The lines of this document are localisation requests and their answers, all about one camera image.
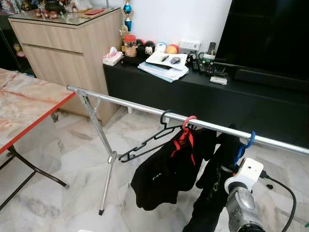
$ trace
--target television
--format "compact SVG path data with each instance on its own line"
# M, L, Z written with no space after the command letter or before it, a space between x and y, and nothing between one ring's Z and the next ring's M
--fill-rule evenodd
M309 0L232 0L215 61L307 82L308 48Z

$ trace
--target book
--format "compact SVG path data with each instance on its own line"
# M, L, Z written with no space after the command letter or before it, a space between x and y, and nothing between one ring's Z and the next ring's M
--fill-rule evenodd
M183 70L178 70L175 68L164 69L146 62L139 64L138 68L170 83L178 80L189 72L187 67L183 68Z

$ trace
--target black clothing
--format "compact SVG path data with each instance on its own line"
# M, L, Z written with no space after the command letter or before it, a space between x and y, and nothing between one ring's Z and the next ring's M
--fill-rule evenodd
M202 160L213 155L216 132L204 128L189 131L193 147L189 136L177 142L183 134L180 130L135 171L131 186L139 208L153 210L164 202L176 203L178 191L193 187Z
M217 138L217 144L220 144L220 147L207 163L203 175L196 183L196 186L203 191L194 203L192 218L183 232L213 232L220 213L225 207L228 194L224 184L232 177L232 173L223 171L221 166L234 171L234 160L242 143L238 137L221 134Z

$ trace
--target white wall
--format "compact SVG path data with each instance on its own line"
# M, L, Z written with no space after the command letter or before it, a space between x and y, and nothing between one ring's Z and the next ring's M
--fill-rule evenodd
M178 44L181 38L202 41L201 51L210 42L218 47L232 0L131 0L134 10L132 34L137 38ZM92 0L105 5L105 0ZM124 0L109 0L123 7Z

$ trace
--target remote control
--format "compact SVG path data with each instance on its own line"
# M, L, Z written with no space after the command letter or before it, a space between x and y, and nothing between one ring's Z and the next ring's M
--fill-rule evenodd
M199 72L204 73L205 72L205 64L203 63L203 61L201 59L197 59L197 63L198 63Z
M214 73L213 62L210 62L209 65L206 66L205 73L206 73L206 75L213 76L213 73Z
M208 48L208 52L207 52L208 55L214 55L214 48L215 48L215 46L216 46L215 42L211 42L209 44L209 48Z
M197 60L194 59L192 61L192 68L193 68L193 71L197 71L198 70L198 64L197 64Z

